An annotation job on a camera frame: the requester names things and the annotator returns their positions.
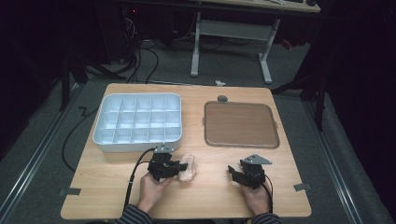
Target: person's left hand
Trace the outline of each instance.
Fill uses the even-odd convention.
[[[173,179],[173,177],[169,177],[162,182],[158,182],[152,177],[150,172],[142,176],[140,178],[140,200],[137,208],[148,213],[160,201],[163,191]]]

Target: desk top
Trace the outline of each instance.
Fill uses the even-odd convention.
[[[320,7],[318,4],[313,7],[309,6],[304,0],[302,3],[288,2],[285,5],[280,5],[278,3],[271,2],[270,0],[202,0],[202,2],[207,3],[219,3],[226,5],[238,5],[246,7],[265,7],[271,9],[289,10],[289,11],[299,11],[299,12],[320,12]]]
[[[183,134],[180,148],[172,160],[179,160],[185,152],[195,156],[198,163],[196,177],[187,183],[175,179],[166,189],[162,200],[150,215],[156,218],[223,218],[252,217],[237,183],[231,180],[227,166],[240,171],[239,160],[258,154],[273,162],[264,165],[265,173],[274,185],[274,212],[282,217],[307,217],[311,207],[303,190],[294,185],[302,183],[290,151],[282,122],[271,92],[265,88],[171,86],[145,84],[110,84],[110,93],[174,92],[182,103]],[[211,147],[204,137],[204,105],[226,95],[229,102],[269,105],[277,124],[278,148]],[[104,153],[93,141],[91,133],[81,155],[70,188],[81,189],[79,195],[67,195],[61,212],[66,219],[118,218],[121,215],[128,180],[135,162],[142,152]],[[143,161],[151,159],[149,153]],[[147,172],[141,164],[130,203],[137,204],[140,177]]]

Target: striped sleeve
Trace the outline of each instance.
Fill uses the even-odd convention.
[[[120,219],[116,220],[116,224],[150,224],[151,222],[149,214],[131,204],[125,207]]]
[[[264,213],[254,218],[252,224],[280,224],[279,216],[272,213]]]

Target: plastic organizer box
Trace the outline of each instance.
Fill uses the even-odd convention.
[[[104,152],[180,147],[181,100],[175,93],[109,94],[99,111],[93,142]]]

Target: translucent brown plastic lid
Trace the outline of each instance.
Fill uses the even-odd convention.
[[[205,104],[205,140],[215,147],[279,147],[276,123],[268,105]]]

